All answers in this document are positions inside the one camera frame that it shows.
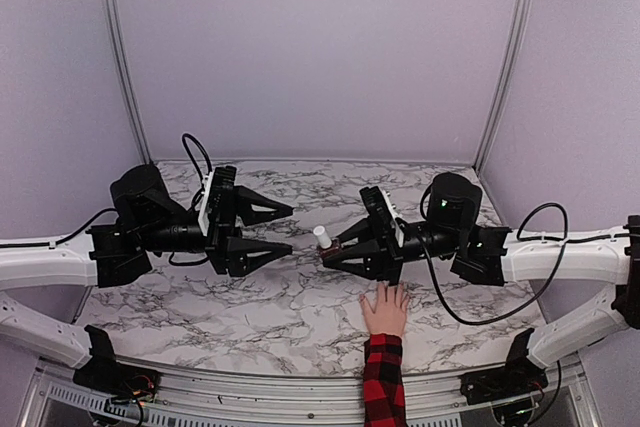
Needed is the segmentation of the white nail polish cap brush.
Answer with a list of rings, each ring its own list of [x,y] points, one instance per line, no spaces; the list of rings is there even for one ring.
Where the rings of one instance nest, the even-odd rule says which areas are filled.
[[[332,246],[332,238],[328,234],[326,228],[322,225],[316,226],[313,229],[313,235],[316,238],[317,244],[320,249],[326,250]]]

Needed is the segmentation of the red nail polish bottle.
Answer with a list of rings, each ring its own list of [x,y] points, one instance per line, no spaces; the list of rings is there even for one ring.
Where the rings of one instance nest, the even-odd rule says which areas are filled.
[[[322,246],[317,247],[318,255],[325,259],[326,257],[330,257],[332,255],[337,254],[342,249],[341,244],[338,240],[335,240],[329,247],[323,248]]]

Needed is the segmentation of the red black plaid sleeve forearm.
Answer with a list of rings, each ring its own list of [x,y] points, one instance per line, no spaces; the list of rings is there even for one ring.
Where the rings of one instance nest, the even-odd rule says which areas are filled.
[[[406,426],[402,339],[389,334],[371,334],[364,344],[364,360],[364,425]]]

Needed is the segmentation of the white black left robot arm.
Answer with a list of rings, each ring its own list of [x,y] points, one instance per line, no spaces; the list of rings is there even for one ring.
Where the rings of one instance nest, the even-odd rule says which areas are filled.
[[[153,164],[132,168],[112,183],[117,219],[89,223],[60,238],[9,242],[1,246],[1,334],[73,369],[86,369],[106,392],[125,385],[109,335],[93,326],[58,321],[12,297],[28,287],[74,285],[111,288],[129,285],[152,269],[150,257],[201,254],[219,275],[245,277],[292,252],[285,243],[252,240],[243,227],[292,216],[292,207],[235,182],[233,166],[204,177],[199,207],[171,198]]]

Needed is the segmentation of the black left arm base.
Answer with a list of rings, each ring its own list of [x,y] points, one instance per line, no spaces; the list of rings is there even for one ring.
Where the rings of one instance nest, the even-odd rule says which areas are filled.
[[[86,326],[89,336],[89,360],[74,371],[73,382],[111,395],[115,404],[134,404],[138,411],[136,426],[145,421],[143,402],[157,393],[160,373],[157,370],[123,364],[116,360],[108,334],[94,326]]]

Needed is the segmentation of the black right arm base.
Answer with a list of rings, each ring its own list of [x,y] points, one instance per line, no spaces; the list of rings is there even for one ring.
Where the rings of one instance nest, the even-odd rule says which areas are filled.
[[[530,426],[539,402],[548,386],[545,369],[527,359],[527,343],[534,329],[518,334],[509,349],[505,364],[467,372],[460,377],[460,393],[468,405],[489,402],[499,426]]]

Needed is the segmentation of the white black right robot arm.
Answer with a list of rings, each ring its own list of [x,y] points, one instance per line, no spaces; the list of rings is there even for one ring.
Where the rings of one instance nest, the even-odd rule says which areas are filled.
[[[398,283],[409,262],[438,257],[473,284],[595,280],[604,283],[590,301],[541,328],[514,339],[495,385],[515,395],[564,356],[607,336],[639,326],[639,219],[600,231],[528,232],[523,227],[481,227],[482,190],[465,177],[436,175],[420,201],[421,221],[405,222],[387,192],[364,187],[367,215],[337,237],[323,226],[313,234],[325,267],[375,281]]]

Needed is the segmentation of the bare human hand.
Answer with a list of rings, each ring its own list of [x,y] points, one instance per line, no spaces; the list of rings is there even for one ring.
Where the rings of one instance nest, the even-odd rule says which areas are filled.
[[[359,297],[366,329],[370,335],[391,335],[402,337],[405,333],[409,296],[402,284],[377,285],[375,302],[371,303],[365,294]]]

